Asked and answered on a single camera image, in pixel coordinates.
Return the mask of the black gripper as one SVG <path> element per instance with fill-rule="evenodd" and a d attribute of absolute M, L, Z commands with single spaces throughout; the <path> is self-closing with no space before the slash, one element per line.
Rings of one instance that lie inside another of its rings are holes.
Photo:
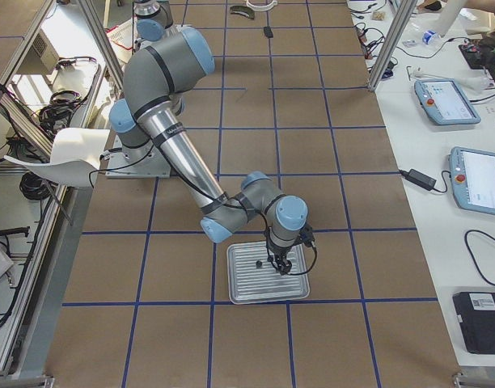
<path fill-rule="evenodd" d="M 282 273 L 283 275 L 288 275 L 292 268 L 292 263 L 290 261 L 287 261 L 287 255 L 292 249 L 292 246 L 281 247 L 273 242 L 269 242 L 268 249 L 274 261 L 276 263 L 281 263 L 281 272 L 280 272 L 280 268 L 274 263 L 274 261 L 271 261 L 271 264 L 275 269 L 276 273 Z"/>

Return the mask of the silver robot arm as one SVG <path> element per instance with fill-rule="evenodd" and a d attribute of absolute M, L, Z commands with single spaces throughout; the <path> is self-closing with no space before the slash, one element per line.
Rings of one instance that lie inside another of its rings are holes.
<path fill-rule="evenodd" d="M 286 195 L 259 171 L 244 178 L 238 194 L 228 196 L 173 111 L 173 97 L 192 90 L 213 71 L 208 43 L 193 27 L 182 27 L 141 48 L 125 67 L 125 97 L 113 129 L 119 134 L 137 130 L 153 144 L 186 183 L 202 211 L 201 228 L 214 243 L 225 241 L 254 217 L 262 216 L 268 261 L 277 272 L 290 275 L 290 249 L 301 243 L 314 245 L 306 202 Z"/>
<path fill-rule="evenodd" d="M 143 40 L 161 40 L 173 25 L 169 1 L 134 0 L 133 13 L 137 20 L 137 33 Z"/>

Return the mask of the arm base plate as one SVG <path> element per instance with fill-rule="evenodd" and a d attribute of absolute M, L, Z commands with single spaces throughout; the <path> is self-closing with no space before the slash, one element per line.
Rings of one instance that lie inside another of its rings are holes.
<path fill-rule="evenodd" d="M 113 148 L 116 152 L 109 155 L 108 178 L 168 178 L 171 174 L 169 163 L 139 127 L 116 133 Z"/>

